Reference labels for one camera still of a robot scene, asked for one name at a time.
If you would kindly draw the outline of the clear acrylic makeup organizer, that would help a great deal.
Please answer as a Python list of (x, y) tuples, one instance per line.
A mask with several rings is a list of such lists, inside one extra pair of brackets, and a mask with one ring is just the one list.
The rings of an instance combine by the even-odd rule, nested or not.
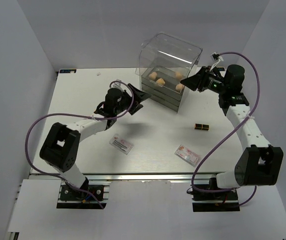
[[(175, 87), (196, 69), (202, 52), (193, 42), (164, 32), (155, 34), (141, 45), (136, 68), (141, 90), (149, 93), (153, 101), (177, 113), (186, 94), (185, 88), (177, 92)], [(157, 73), (155, 80), (148, 78), (152, 72)], [(183, 78), (176, 79), (175, 72), (180, 72)], [(159, 78), (164, 79), (164, 86), (156, 84)]]

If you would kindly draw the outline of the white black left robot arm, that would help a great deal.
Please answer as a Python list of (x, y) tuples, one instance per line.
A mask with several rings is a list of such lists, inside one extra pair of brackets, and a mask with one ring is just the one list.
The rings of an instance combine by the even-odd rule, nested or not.
[(71, 188), (71, 193), (82, 200), (88, 195), (88, 179), (76, 165), (79, 144), (86, 138), (111, 128), (117, 121), (120, 113), (135, 114), (143, 105), (143, 101), (151, 97), (132, 84), (128, 84), (131, 92), (117, 86), (120, 81), (115, 81), (105, 96), (105, 100), (97, 106), (95, 114), (103, 119), (85, 118), (72, 124), (64, 125), (54, 123), (46, 136), (40, 149), (39, 156), (60, 174), (66, 184)]

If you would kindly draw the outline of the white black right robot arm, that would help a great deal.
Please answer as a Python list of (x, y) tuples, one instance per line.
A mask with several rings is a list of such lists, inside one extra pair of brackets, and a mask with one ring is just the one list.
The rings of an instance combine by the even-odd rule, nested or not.
[(237, 134), (243, 149), (234, 169), (210, 178), (208, 189), (192, 185), (194, 190), (208, 193), (216, 200), (243, 186), (275, 185), (284, 157), (283, 150), (272, 146), (256, 124), (255, 109), (242, 93), (244, 79), (245, 69), (232, 64), (225, 75), (221, 75), (216, 67), (203, 66), (195, 75), (180, 81), (192, 91), (211, 90), (219, 95), (219, 106), (234, 127), (230, 135)]

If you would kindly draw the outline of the clear nail sticker case left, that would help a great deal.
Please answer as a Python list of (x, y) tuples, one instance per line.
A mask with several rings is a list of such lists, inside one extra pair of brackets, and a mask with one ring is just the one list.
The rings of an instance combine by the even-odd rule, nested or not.
[(111, 140), (109, 141), (109, 144), (119, 150), (120, 152), (124, 153), (125, 155), (128, 155), (129, 152), (133, 149), (134, 144), (125, 140), (118, 134), (115, 134)]

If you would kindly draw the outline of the clear nail sticker case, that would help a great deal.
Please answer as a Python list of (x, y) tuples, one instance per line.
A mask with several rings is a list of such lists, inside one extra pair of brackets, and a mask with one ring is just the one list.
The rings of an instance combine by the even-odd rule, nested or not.
[(125, 155), (128, 155), (129, 152), (133, 149), (134, 144), (125, 140), (118, 134), (115, 134), (111, 140), (109, 141), (109, 144), (119, 150), (120, 152), (124, 153)]
[(182, 144), (176, 149), (175, 155), (193, 167), (196, 167), (201, 160), (201, 157), (198, 154)]

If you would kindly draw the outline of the clear nail sticker case right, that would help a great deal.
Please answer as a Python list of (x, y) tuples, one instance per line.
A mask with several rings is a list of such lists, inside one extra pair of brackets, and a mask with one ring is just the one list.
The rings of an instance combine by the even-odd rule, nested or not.
[(196, 167), (201, 160), (201, 157), (198, 154), (182, 144), (176, 149), (175, 155), (193, 167)]

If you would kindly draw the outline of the blue label sticker left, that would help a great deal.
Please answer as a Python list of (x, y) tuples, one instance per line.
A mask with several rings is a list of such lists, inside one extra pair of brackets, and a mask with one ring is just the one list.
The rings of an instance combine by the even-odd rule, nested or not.
[(60, 74), (73, 74), (76, 73), (76, 69), (61, 69), (59, 71)]

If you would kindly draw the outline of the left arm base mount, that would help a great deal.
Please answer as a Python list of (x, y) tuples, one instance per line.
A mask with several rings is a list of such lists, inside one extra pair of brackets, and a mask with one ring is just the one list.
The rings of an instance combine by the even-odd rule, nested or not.
[(90, 182), (88, 193), (77, 191), (66, 183), (59, 189), (56, 208), (69, 210), (102, 210), (109, 199), (109, 185), (103, 182)]

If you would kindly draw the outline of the aluminium rail front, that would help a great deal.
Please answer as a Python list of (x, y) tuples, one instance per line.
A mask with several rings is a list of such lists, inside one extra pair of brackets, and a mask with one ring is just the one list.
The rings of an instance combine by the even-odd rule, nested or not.
[[(192, 173), (155, 173), (155, 174), (84, 174), (89, 181), (190, 181)], [(201, 172), (196, 174), (196, 181), (206, 181), (213, 177), (214, 173)], [(42, 174), (30, 174), (29, 180), (57, 180), (54, 176), (47, 176)]]

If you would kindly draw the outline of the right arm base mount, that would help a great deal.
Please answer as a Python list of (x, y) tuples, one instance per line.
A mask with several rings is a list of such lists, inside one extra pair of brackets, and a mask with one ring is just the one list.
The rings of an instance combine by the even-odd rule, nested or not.
[(186, 191), (192, 196), (195, 213), (239, 212), (238, 194), (235, 190), (219, 193), (206, 193), (189, 187)]

